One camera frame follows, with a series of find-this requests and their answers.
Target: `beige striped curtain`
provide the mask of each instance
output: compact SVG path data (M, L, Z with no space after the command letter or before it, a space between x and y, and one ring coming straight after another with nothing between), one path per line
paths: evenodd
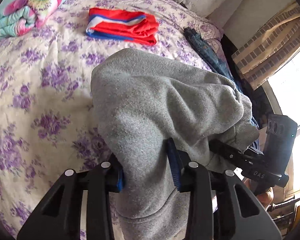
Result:
M255 90L300 49L300 6L295 2L271 18L233 55L239 75Z

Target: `window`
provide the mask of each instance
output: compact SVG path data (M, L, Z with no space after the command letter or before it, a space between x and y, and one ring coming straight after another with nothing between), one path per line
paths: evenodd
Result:
M282 114L298 124L298 132L292 150L293 184L289 195L300 190L300 51L277 71L268 82L277 98Z

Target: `blue stripe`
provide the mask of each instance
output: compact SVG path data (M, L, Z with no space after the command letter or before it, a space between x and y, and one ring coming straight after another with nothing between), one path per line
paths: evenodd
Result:
M93 33L91 33L91 32L86 32L86 33L90 37L103 39L103 40L113 39L113 40L118 40L118 41L133 41L133 38L125 37L125 36L121 36L121 35L113 35L113 34L109 34L109 33L97 32L97 31L94 31Z
M140 16L137 16L137 17L133 17L133 18L131 18L131 19L129 19L129 20L120 20L120 19L109 18L109 17L106 17L106 16L101 15L101 14L92 14L92 15L89 16L89 22L90 22L94 17L97 17L97 16L99 16L99 17L101 17L101 18L103 18L103 19L108 19L108 20L112 20L112 21L115 21L115 22L119 22L119 21L120 21L120 22L125 22L125 23L128 23L128 22L130 22L130 21L133 21L133 20L135 20L135 19L144 19L144 18L146 18L145 15L140 15Z

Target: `human hand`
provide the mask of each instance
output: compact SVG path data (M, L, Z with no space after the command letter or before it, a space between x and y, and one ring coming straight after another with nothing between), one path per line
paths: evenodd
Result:
M250 179L246 179L244 182L244 185L246 185L246 187L248 189L250 189ZM273 189L270 188L269 191L259 194L257 196L257 199L261 202L261 204L264 206L264 208L266 208L267 206L269 206L271 204L271 202L273 201L274 195L273 195Z

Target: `folded red garment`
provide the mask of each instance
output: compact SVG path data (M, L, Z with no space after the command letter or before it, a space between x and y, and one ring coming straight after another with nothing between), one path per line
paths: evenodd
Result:
M86 33L99 39L154 45L157 43L154 33L158 26L155 17L144 12L91 8Z

